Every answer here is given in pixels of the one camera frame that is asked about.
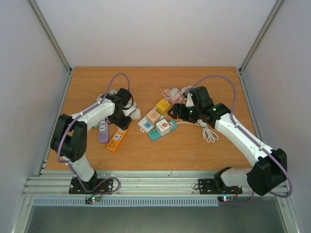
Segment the yellow cube socket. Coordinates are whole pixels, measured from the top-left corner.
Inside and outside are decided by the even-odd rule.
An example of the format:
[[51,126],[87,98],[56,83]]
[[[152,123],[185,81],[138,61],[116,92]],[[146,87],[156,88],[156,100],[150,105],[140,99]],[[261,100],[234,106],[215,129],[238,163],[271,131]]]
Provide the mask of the yellow cube socket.
[[170,108],[171,104],[167,102],[165,99],[161,99],[156,104],[156,111],[162,116],[165,116]]

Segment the white cube socket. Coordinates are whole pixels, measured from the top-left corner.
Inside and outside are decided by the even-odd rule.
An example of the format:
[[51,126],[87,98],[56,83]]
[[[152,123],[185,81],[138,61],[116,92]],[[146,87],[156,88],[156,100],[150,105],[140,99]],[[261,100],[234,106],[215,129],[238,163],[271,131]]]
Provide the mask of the white cube socket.
[[156,123],[156,129],[161,136],[164,136],[170,132],[171,126],[166,119],[162,119]]

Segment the white adapter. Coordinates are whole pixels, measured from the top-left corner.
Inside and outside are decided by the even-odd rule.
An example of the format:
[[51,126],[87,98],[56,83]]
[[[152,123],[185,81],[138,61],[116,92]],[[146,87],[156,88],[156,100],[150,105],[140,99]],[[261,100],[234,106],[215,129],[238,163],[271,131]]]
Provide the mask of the white adapter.
[[136,108],[129,116],[132,120],[139,120],[141,118],[140,109]]

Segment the pink cube socket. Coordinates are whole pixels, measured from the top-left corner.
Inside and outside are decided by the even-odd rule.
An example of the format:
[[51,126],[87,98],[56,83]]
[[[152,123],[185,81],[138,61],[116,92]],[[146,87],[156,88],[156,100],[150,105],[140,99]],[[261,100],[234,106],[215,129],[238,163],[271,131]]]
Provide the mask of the pink cube socket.
[[182,101],[182,97],[179,93],[177,93],[174,97],[169,97],[169,103],[173,106],[176,103],[180,103]]

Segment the beige cube socket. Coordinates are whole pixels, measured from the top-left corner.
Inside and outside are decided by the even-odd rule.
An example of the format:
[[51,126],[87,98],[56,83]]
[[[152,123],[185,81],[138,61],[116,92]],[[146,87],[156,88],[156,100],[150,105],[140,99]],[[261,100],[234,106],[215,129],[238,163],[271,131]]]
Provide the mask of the beige cube socket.
[[160,114],[155,109],[152,109],[146,115],[146,119],[151,125],[155,125],[157,122],[160,121]]

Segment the white charger with pink cable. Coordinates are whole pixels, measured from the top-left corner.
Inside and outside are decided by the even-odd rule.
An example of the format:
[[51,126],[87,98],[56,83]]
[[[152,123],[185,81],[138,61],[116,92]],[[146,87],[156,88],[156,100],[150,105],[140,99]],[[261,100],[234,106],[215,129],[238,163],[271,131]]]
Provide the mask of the white charger with pink cable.
[[165,97],[167,101],[169,100],[169,97],[174,97],[177,93],[178,93],[177,88],[173,88],[171,90],[166,89],[162,91],[162,95]]

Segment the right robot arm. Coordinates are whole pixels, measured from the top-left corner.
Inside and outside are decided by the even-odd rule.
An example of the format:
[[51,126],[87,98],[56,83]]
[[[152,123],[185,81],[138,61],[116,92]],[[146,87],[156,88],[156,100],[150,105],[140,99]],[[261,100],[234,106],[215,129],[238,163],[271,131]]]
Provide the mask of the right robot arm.
[[204,86],[187,94],[187,103],[174,104],[168,111],[173,119],[189,123],[203,121],[228,138],[246,157],[251,169],[226,167],[214,174],[214,186],[218,192],[226,192],[232,186],[250,187],[264,196],[287,180],[287,155],[282,149],[273,149],[250,133],[222,103],[214,104]]

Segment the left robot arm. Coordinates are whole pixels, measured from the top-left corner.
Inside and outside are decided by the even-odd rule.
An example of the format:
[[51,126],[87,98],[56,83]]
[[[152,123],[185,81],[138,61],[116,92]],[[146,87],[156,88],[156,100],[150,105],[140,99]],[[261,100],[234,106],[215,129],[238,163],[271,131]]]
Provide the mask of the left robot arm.
[[124,108],[132,99],[129,90],[120,88],[116,94],[102,95],[77,114],[58,117],[50,148],[57,153],[58,162],[69,166],[74,174],[72,181],[78,183],[79,190],[93,193],[102,183],[86,158],[88,131],[106,118],[122,131],[127,130],[132,120],[125,115]]

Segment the white plug of long strip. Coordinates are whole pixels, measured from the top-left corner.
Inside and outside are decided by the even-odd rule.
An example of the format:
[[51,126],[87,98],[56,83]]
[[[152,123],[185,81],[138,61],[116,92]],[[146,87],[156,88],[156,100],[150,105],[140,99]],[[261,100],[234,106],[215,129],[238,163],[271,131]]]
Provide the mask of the white plug of long strip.
[[181,94],[187,93],[189,90],[192,89],[192,87],[193,87],[192,85],[188,85],[188,86],[186,86],[186,87],[183,87],[183,88],[180,89],[180,93],[181,93]]

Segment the orange power strip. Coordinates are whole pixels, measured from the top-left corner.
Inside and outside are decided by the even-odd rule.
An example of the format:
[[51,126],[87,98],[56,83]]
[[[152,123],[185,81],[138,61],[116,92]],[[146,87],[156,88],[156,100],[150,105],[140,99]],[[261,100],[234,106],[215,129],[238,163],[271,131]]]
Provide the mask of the orange power strip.
[[108,142],[106,149],[110,152],[115,153],[122,142],[124,141],[125,137],[127,136],[129,130],[121,130],[117,129],[114,133],[112,139]]

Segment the purple power strip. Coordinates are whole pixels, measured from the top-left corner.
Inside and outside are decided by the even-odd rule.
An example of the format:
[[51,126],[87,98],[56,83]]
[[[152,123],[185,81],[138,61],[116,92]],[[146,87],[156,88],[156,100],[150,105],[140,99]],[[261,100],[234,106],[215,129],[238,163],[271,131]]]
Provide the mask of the purple power strip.
[[107,144],[109,142],[109,125],[104,120],[99,122],[98,140],[102,144]]

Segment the long white power strip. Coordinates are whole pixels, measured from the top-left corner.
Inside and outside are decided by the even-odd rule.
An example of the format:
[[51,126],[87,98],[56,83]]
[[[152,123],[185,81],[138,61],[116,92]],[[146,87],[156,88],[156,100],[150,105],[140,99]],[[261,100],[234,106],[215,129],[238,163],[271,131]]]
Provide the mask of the long white power strip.
[[155,129],[156,124],[167,116],[170,107],[172,107],[170,102],[161,99],[155,107],[138,122],[140,131],[143,133],[149,133],[151,130]]

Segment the teal power strip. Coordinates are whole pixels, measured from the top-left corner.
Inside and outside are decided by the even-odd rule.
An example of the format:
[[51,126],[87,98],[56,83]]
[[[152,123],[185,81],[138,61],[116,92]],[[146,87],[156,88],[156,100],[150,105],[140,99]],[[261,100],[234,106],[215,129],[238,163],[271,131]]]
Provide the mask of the teal power strip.
[[172,133],[177,128],[177,124],[175,121],[170,120],[167,121],[165,119],[160,120],[155,125],[155,129],[151,130],[148,135],[151,141],[155,142],[158,139],[164,137],[165,135]]

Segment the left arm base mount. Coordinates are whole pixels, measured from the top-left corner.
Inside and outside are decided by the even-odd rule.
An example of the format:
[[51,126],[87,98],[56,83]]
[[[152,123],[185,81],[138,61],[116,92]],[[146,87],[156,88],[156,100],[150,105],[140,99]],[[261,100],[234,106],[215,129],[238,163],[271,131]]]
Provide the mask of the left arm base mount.
[[97,194],[102,192],[111,194],[115,184],[118,183],[112,178],[92,178],[89,182],[84,182],[77,177],[73,177],[69,185],[69,194]]

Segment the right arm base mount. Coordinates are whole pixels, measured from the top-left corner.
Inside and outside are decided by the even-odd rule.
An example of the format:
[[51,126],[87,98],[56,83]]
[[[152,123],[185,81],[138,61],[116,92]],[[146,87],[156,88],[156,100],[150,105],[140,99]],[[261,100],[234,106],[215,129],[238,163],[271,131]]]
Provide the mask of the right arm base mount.
[[237,186],[226,186],[222,180],[216,179],[199,179],[198,188],[201,195],[234,195],[242,194],[242,188]]

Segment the aluminium rail frame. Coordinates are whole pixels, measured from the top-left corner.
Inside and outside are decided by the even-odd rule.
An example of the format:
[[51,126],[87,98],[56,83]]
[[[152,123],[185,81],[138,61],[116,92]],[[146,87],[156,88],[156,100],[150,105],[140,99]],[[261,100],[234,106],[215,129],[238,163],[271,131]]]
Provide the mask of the aluminium rail frame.
[[[116,177],[121,188],[113,194],[119,197],[198,196],[193,186],[199,179],[213,178],[215,171],[98,171],[100,178]],[[24,196],[68,196],[73,177],[71,171],[42,170],[29,176],[22,190]]]

